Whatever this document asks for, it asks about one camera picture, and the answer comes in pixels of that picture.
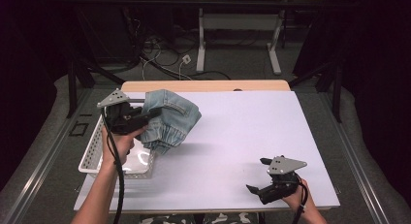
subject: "laundry basket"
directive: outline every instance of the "laundry basket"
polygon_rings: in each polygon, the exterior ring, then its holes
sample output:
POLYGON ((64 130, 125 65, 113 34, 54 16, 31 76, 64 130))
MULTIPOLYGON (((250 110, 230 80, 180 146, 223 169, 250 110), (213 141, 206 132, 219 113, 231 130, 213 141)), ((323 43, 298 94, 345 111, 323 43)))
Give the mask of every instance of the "laundry basket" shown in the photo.
MULTIPOLYGON (((88 143, 87 149, 79 163, 79 171, 95 177, 100 170, 102 162, 102 128, 103 119, 100 116, 88 143)), ((148 178, 151 177, 155 152, 144 148, 142 143, 134 139, 134 147, 127 155, 127 162, 123 165, 124 178, 148 178)))

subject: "white tabletop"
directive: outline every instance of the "white tabletop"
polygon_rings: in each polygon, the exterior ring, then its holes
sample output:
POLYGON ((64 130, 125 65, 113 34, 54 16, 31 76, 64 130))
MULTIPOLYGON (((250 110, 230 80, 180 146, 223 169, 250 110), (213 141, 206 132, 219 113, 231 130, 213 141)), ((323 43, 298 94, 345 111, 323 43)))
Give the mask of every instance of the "white tabletop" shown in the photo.
MULTIPOLYGON (((131 98, 144 93, 128 92, 131 98)), ((284 155, 307 166, 296 172, 307 179, 319 208, 339 206, 332 182, 293 91, 179 92, 198 105, 202 118, 182 145, 157 156, 152 177, 126 179, 123 211, 213 212, 274 210, 245 184, 269 185, 268 166, 260 158, 284 155)), ((87 176, 75 210, 93 178, 87 176)), ((118 190, 111 202, 116 210, 118 190)))

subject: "human arm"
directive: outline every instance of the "human arm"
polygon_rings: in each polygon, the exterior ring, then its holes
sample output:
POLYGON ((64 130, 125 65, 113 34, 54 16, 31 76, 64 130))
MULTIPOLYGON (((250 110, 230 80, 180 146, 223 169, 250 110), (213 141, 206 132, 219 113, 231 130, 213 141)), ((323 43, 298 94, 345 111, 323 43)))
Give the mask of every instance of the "human arm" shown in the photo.
MULTIPOLYGON (((321 215, 320 211, 315 207, 314 200, 311 197, 311 193, 309 192, 308 184, 305 179, 301 179, 301 183, 307 188, 308 198, 305 203, 304 210, 301 214, 301 218, 305 220, 307 224, 315 223, 315 224, 323 224, 327 223, 326 219, 321 215)), ((287 203, 287 205, 291 208, 292 211, 297 212, 301 204, 301 196, 304 191, 301 186, 297 188, 297 191, 286 197, 282 200, 287 203)))
MULTIPOLYGON (((121 164, 126 162, 127 152, 134 146, 134 137, 141 134, 144 130, 145 127, 128 135, 112 135, 121 164)), ((114 158, 109 149, 109 147, 112 149, 111 143, 110 141, 106 141, 107 135, 108 132, 104 127, 102 129, 103 160, 100 171, 94 179, 90 192, 72 221, 74 224, 100 224, 106 223, 108 220, 111 198, 117 181, 117 170, 114 164, 114 158)))

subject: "desk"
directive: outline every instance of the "desk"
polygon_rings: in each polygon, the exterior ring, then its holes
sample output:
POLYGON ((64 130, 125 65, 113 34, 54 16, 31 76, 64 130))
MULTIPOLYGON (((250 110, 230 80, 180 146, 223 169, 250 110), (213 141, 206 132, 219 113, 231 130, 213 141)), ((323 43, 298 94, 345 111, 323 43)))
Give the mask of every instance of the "desk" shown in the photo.
MULTIPOLYGON (((288 208, 282 201, 264 206, 245 186, 268 186, 268 166, 262 165, 260 158, 282 154, 307 162, 308 166, 297 173, 309 181, 319 208, 338 207, 296 94, 285 84, 282 80, 125 82, 122 90, 132 99, 144 98, 145 91, 165 88, 197 104, 203 116, 182 145, 155 158, 151 178, 125 180, 123 211, 195 213, 288 208), (233 88, 243 91, 231 91, 233 88)), ((92 183, 93 178, 87 176, 75 210, 92 183)), ((111 211, 116 209, 117 197, 118 190, 111 211)))
POLYGON ((278 58, 275 53, 275 46, 280 32, 283 12, 279 15, 214 15, 205 14, 203 9, 199 11, 199 53, 197 57, 197 72, 204 70, 206 57, 206 42, 204 39, 205 29, 253 29, 253 30, 272 30, 271 42, 267 44, 269 60, 275 75, 281 75, 278 58))

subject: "blue denim clothing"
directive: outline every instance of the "blue denim clothing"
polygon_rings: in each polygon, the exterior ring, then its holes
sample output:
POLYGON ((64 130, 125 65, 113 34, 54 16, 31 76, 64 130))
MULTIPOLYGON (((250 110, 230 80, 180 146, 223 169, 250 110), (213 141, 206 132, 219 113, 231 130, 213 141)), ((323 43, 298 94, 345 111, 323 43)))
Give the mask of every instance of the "blue denim clothing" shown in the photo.
POLYGON ((163 108, 161 115, 149 120, 141 141, 145 148, 165 154, 185 140, 202 114, 191 101, 169 90, 146 92, 142 113, 158 107, 163 108))

